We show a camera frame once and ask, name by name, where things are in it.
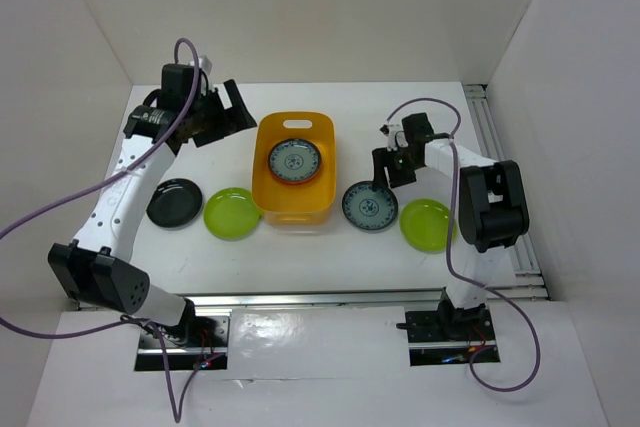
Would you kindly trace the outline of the blue floral plate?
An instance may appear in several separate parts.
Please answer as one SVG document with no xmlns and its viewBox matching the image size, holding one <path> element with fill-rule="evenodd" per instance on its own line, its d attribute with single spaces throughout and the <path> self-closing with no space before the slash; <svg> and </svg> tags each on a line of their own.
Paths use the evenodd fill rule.
<svg viewBox="0 0 640 427">
<path fill-rule="evenodd" d="M 396 196 L 389 188 L 374 187 L 371 181 L 361 181 L 344 193 L 341 209 L 346 220 L 366 232 L 389 228 L 399 212 Z"/>
<path fill-rule="evenodd" d="M 316 175 L 322 163 L 319 149 L 301 138 L 285 139 L 277 143 L 268 155 L 268 167 L 275 176 L 302 179 Z"/>
</svg>

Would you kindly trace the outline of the orange plate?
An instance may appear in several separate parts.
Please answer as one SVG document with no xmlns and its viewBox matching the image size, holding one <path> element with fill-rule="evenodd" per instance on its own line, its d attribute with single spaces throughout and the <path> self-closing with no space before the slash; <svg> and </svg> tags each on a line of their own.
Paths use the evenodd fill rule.
<svg viewBox="0 0 640 427">
<path fill-rule="evenodd" d="M 288 178 L 281 178 L 275 175 L 271 175 L 271 177 L 273 178 L 273 180 L 279 184 L 282 185 L 287 185 L 287 186 L 299 186 L 299 185 L 305 185 L 308 183 L 313 183 L 315 182 L 316 178 L 318 177 L 318 175 L 314 175 L 311 177 L 307 177 L 307 178 L 302 178 L 302 179 L 288 179 Z"/>
</svg>

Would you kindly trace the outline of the green plate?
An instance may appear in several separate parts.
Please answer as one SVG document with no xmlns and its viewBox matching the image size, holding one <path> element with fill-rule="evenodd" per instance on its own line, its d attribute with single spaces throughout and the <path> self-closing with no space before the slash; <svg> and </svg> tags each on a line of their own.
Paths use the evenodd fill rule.
<svg viewBox="0 0 640 427">
<path fill-rule="evenodd" d="M 446 249 L 450 209 L 434 199 L 409 202 L 400 214 L 400 230 L 406 242 L 416 250 L 440 253 Z"/>
<path fill-rule="evenodd" d="M 206 229 L 223 240 L 239 240 L 251 234 L 261 217 L 251 192 L 240 187 L 216 192 L 207 200 L 203 210 Z"/>
</svg>

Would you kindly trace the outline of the black plate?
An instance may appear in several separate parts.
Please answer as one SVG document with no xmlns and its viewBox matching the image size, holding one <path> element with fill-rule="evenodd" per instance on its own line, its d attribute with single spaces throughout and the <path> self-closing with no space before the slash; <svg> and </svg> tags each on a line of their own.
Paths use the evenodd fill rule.
<svg viewBox="0 0 640 427">
<path fill-rule="evenodd" d="M 190 224 L 203 207 L 200 187 L 185 178 L 169 179 L 158 185 L 146 208 L 149 220 L 164 229 Z"/>
</svg>

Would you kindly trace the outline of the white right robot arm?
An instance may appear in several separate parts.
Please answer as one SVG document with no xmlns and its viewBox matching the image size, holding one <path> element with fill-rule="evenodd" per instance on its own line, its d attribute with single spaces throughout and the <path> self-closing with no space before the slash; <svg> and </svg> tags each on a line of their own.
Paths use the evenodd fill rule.
<svg viewBox="0 0 640 427">
<path fill-rule="evenodd" d="M 435 133 L 425 113 L 411 114 L 380 131 L 387 145 L 372 152 L 375 188 L 413 183 L 429 167 L 452 180 L 451 222 L 445 228 L 449 274 L 437 308 L 436 326 L 460 340 L 487 319 L 486 288 L 506 250 L 527 233 L 529 213 L 519 166 L 460 147 Z"/>
</svg>

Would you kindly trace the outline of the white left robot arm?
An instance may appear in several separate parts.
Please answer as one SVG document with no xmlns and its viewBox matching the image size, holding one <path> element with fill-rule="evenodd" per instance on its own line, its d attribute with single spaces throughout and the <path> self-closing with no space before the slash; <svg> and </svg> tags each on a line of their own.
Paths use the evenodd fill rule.
<svg viewBox="0 0 640 427">
<path fill-rule="evenodd" d="M 114 175 L 102 189 L 89 219 L 68 244 L 54 244 L 48 263 L 72 300 L 110 309 L 158 326 L 176 346 L 189 344 L 210 322 L 194 303 L 151 283 L 131 263 L 135 238 L 162 177 L 181 146 L 201 147 L 256 127 L 236 82 L 223 84 L 231 102 L 224 107 L 217 89 L 199 94 L 186 116 L 168 105 L 169 87 L 150 93 L 154 105 L 137 106 L 127 119 Z"/>
</svg>

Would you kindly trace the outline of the yellow plastic bin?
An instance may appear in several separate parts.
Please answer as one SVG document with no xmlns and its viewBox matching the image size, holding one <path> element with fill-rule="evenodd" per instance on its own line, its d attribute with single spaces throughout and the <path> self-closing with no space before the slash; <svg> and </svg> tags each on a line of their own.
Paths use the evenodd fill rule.
<svg viewBox="0 0 640 427">
<path fill-rule="evenodd" d="M 320 151 L 322 163 L 315 182 L 299 186 L 273 180 L 268 155 L 279 142 L 301 138 Z M 318 112 L 276 112 L 261 120 L 254 149 L 253 200 L 271 225 L 319 225 L 325 222 L 336 197 L 337 154 L 334 124 Z"/>
</svg>

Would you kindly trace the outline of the aluminium rail front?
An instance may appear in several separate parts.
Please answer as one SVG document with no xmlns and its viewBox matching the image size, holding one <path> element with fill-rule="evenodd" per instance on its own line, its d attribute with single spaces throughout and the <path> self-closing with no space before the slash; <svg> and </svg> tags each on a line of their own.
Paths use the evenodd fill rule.
<svg viewBox="0 0 640 427">
<path fill-rule="evenodd" d="M 197 308 L 281 308 L 438 302 L 439 289 L 188 296 Z"/>
</svg>

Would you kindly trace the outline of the aluminium rail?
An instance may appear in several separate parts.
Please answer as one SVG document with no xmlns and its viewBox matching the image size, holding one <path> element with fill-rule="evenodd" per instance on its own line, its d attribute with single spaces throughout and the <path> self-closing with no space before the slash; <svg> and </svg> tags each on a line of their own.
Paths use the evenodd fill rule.
<svg viewBox="0 0 640 427">
<path fill-rule="evenodd" d="M 188 296 L 197 308 L 281 308 L 438 302 L 439 289 Z"/>
<path fill-rule="evenodd" d="M 490 112 L 486 87 L 481 84 L 464 84 L 463 91 L 481 152 L 487 157 L 505 160 L 506 156 Z M 516 286 L 513 289 L 518 291 L 513 297 L 533 302 L 549 300 L 545 280 L 528 234 L 521 237 L 511 248 L 510 258 L 516 277 Z"/>
</svg>

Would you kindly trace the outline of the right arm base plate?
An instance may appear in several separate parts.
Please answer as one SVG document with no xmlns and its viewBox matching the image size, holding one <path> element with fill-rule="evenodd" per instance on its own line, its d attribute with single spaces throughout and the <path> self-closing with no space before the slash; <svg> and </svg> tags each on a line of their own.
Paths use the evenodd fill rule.
<svg viewBox="0 0 640 427">
<path fill-rule="evenodd" d="M 412 367 L 499 363 L 496 334 L 491 314 L 446 331 L 436 311 L 406 311 L 396 328 L 406 334 Z"/>
</svg>

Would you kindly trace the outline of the aluminium rail right side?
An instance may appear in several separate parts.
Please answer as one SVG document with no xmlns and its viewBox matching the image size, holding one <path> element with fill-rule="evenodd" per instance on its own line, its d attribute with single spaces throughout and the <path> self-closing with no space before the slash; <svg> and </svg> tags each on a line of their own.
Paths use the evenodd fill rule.
<svg viewBox="0 0 640 427">
<path fill-rule="evenodd" d="M 505 160 L 506 156 L 490 112 L 486 87 L 481 84 L 464 84 L 463 91 L 481 152 L 487 157 Z M 516 286 L 513 289 L 518 291 L 513 297 L 533 302 L 549 300 L 545 280 L 528 234 L 521 237 L 511 248 L 510 258 L 516 277 Z"/>
</svg>

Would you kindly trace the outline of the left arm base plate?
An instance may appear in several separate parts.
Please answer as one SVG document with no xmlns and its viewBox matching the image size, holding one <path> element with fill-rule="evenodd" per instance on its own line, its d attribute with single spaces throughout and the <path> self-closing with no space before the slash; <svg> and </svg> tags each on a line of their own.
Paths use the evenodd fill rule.
<svg viewBox="0 0 640 427">
<path fill-rule="evenodd" d="M 193 340 L 178 345 L 165 340 L 168 365 L 171 371 L 186 372 L 199 366 L 205 371 L 222 371 L 228 366 L 228 339 L 230 316 L 210 317 L 207 329 Z M 164 369 L 160 341 L 150 332 L 139 336 L 134 370 L 136 372 L 160 372 Z"/>
</svg>

